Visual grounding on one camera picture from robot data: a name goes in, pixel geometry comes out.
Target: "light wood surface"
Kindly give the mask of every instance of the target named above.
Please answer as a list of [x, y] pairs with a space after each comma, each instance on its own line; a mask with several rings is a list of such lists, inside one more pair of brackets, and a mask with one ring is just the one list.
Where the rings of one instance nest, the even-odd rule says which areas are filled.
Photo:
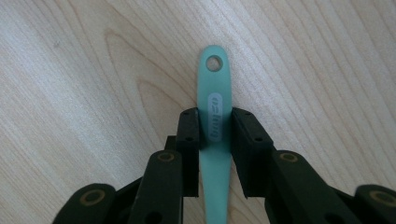
[[[51, 223], [77, 189], [140, 177], [210, 44], [278, 149], [347, 193], [396, 189], [395, 39], [391, 0], [1, 0], [0, 223]], [[185, 223], [204, 218], [186, 199]], [[234, 167], [229, 223], [268, 223]]]

